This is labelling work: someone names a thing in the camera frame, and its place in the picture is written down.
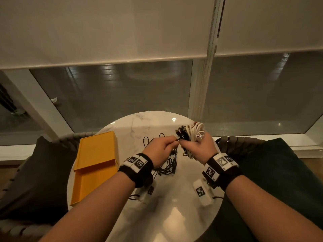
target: yellow box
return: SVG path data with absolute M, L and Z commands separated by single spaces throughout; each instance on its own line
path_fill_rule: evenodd
M 118 142 L 113 131 L 82 138 L 74 167 L 71 206 L 117 173 L 118 167 Z

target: open box lid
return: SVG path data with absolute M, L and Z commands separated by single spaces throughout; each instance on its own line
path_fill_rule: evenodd
M 118 142 L 114 131 L 82 138 L 74 171 L 109 160 L 119 164 Z

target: cushion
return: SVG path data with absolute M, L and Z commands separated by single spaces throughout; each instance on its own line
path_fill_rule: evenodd
M 323 183 L 281 138 L 263 143 L 238 163 L 254 183 L 323 229 Z M 200 238 L 214 239 L 256 241 L 227 196 Z
M 0 219 L 54 224 L 68 211 L 67 181 L 77 152 L 37 140 L 32 156 L 0 200 Z

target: white roller blind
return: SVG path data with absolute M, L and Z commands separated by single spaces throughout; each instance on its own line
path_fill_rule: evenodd
M 206 57 L 214 0 L 0 0 L 0 69 Z
M 323 0 L 225 0 L 216 56 L 323 49 Z

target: marble table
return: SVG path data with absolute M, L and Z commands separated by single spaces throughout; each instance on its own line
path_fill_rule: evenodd
M 176 135 L 178 127 L 192 123 L 192 120 L 179 114 L 147 111 L 120 118 L 97 134 L 115 132 L 120 161 L 123 161 L 143 150 L 145 136 L 151 140 L 160 133 Z M 212 205 L 201 205 L 192 184 L 202 178 L 202 171 L 203 166 L 183 156 L 179 147 L 175 175 L 156 176 L 157 186 L 149 204 L 128 200 L 107 241 L 193 242 L 198 239 L 210 226 L 222 203 L 222 199 L 218 198 Z M 68 205 L 74 176 L 72 168 L 67 185 Z M 224 196 L 220 188 L 213 193 Z

